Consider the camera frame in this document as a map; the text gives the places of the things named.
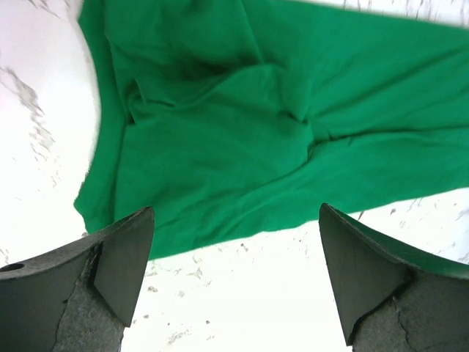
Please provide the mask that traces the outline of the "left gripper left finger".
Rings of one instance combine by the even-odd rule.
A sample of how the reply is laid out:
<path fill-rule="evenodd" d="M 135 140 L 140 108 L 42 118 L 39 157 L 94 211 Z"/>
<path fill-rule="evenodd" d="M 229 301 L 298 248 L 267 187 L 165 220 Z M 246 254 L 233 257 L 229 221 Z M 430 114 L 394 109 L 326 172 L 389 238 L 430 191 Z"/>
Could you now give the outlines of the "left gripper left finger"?
<path fill-rule="evenodd" d="M 155 229 L 142 208 L 45 254 L 1 268 L 2 351 L 120 351 Z"/>

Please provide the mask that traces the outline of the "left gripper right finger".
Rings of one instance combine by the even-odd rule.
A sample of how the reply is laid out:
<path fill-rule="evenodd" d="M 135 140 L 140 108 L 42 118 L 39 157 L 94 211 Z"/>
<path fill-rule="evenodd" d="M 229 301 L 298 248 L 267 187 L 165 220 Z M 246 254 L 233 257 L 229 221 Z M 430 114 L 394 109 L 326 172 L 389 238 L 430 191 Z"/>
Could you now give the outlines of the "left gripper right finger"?
<path fill-rule="evenodd" d="M 344 340 L 354 351 L 467 351 L 468 265 L 323 204 L 320 236 Z"/>

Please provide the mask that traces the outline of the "green t shirt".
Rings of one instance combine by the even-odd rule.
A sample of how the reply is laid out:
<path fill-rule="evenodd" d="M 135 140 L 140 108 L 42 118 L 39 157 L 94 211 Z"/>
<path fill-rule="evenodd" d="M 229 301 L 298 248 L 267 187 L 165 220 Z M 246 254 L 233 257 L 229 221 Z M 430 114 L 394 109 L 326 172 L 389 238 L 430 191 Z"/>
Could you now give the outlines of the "green t shirt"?
<path fill-rule="evenodd" d="M 88 232 L 153 259 L 468 185 L 468 31 L 302 1 L 85 1 Z"/>

